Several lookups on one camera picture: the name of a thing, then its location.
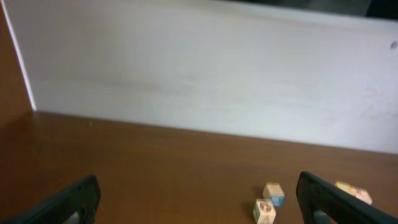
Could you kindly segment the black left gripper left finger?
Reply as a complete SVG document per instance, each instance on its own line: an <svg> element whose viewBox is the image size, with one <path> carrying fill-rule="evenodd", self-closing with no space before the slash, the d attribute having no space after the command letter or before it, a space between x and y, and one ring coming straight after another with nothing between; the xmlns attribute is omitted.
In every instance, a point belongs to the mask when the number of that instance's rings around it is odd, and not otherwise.
<svg viewBox="0 0 398 224"><path fill-rule="evenodd" d="M1 223L65 223L74 214L78 215L77 223L94 223L100 199L98 180L90 174Z"/></svg>

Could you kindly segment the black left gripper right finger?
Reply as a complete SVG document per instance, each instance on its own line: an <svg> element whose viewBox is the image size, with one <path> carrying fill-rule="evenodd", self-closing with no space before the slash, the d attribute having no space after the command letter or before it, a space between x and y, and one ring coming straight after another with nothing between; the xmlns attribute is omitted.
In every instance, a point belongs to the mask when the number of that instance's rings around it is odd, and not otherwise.
<svg viewBox="0 0 398 224"><path fill-rule="evenodd" d="M397 224L397 218L384 213L349 193L303 171L296 196L305 224Z"/></svg>

